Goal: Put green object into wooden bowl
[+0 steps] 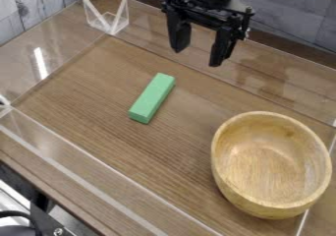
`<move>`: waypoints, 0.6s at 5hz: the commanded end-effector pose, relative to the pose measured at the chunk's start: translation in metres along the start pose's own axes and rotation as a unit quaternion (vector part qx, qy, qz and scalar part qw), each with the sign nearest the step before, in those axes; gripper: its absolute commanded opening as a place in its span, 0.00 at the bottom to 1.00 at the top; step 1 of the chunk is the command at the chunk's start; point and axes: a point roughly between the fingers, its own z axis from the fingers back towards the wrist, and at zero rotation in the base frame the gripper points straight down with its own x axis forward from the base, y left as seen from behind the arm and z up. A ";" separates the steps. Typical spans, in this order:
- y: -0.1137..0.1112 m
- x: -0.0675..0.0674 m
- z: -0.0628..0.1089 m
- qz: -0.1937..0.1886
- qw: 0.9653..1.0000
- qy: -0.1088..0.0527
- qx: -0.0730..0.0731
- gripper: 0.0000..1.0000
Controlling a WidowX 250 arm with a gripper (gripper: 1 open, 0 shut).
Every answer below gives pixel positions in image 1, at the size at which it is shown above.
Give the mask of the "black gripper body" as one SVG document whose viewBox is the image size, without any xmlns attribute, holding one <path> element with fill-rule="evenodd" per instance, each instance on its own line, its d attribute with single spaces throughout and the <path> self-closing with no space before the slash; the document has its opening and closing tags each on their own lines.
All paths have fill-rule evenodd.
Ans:
<svg viewBox="0 0 336 236">
<path fill-rule="evenodd" d="M 234 39 L 247 36 L 249 21 L 253 9 L 238 0 L 163 0 L 162 12 L 177 11 L 189 23 L 217 30 L 227 27 L 233 30 Z"/>
</svg>

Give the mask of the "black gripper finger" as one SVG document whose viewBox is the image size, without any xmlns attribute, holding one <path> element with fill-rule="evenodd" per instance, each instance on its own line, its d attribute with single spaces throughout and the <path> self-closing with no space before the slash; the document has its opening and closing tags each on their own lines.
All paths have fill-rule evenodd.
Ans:
<svg viewBox="0 0 336 236">
<path fill-rule="evenodd" d="M 230 56 L 234 43 L 231 28 L 221 27 L 215 31 L 214 42 L 210 48 L 209 65 L 211 67 L 219 66 L 221 62 Z"/>
<path fill-rule="evenodd" d="M 166 27 L 170 47 L 175 53 L 179 53 L 190 44 L 190 23 L 177 11 L 167 11 Z"/>
</svg>

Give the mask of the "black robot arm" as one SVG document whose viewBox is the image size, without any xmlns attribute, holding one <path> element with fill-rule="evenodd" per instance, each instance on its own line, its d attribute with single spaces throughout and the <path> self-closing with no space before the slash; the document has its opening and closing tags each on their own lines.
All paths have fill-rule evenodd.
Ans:
<svg viewBox="0 0 336 236">
<path fill-rule="evenodd" d="M 170 48 L 179 53 L 190 44 L 191 24 L 214 31 L 209 66 L 217 67 L 230 57 L 235 42 L 247 37 L 254 16 L 250 6 L 238 0 L 163 0 Z"/>
</svg>

